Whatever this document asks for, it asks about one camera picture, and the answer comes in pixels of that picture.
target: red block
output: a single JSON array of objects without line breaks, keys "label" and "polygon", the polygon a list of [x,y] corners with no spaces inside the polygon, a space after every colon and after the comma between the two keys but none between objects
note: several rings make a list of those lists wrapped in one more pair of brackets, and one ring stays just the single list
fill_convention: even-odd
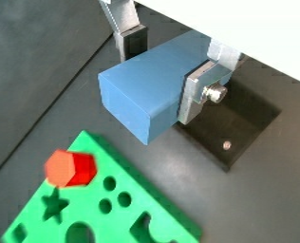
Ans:
[{"label": "red block", "polygon": [[92,155],[56,150],[44,163],[47,181],[56,187],[88,185],[96,165]]}]

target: blue block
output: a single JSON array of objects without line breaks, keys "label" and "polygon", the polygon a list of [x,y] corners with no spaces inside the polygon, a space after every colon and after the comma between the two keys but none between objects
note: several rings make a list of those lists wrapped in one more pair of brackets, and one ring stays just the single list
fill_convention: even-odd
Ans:
[{"label": "blue block", "polygon": [[178,121],[185,77],[210,40],[193,30],[98,75],[102,103],[143,144]]}]

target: circular hole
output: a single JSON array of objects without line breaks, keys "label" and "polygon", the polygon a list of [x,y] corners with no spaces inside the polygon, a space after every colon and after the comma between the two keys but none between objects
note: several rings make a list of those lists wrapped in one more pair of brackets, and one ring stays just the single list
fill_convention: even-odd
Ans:
[{"label": "circular hole", "polygon": [[133,199],[129,193],[121,193],[118,195],[118,203],[122,207],[129,207],[131,205]]},{"label": "circular hole", "polygon": [[105,178],[105,189],[113,191],[115,188],[115,180],[113,177]]},{"label": "circular hole", "polygon": [[66,232],[64,243],[94,243],[94,233],[83,222],[74,223]]},{"label": "circular hole", "polygon": [[103,214],[109,214],[110,211],[113,210],[113,204],[107,199],[102,199],[99,201],[99,210],[102,211]]}]

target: green shape sorter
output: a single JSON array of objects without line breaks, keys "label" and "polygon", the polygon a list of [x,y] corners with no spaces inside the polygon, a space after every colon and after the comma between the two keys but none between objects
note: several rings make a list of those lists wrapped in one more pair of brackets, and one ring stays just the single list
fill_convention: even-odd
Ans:
[{"label": "green shape sorter", "polygon": [[2,236],[4,243],[195,243],[201,229],[105,139],[83,131],[67,151],[92,154],[87,186],[43,181]]}]

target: screw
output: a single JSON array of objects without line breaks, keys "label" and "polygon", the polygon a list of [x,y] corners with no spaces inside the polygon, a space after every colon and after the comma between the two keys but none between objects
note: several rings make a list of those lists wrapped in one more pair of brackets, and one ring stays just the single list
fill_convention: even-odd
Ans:
[{"label": "screw", "polygon": [[231,142],[229,140],[226,140],[223,142],[223,150],[229,150],[231,148]]},{"label": "screw", "polygon": [[203,88],[203,94],[206,98],[214,103],[219,103],[222,101],[226,93],[227,89],[219,83],[211,84],[210,86],[205,86]]}]

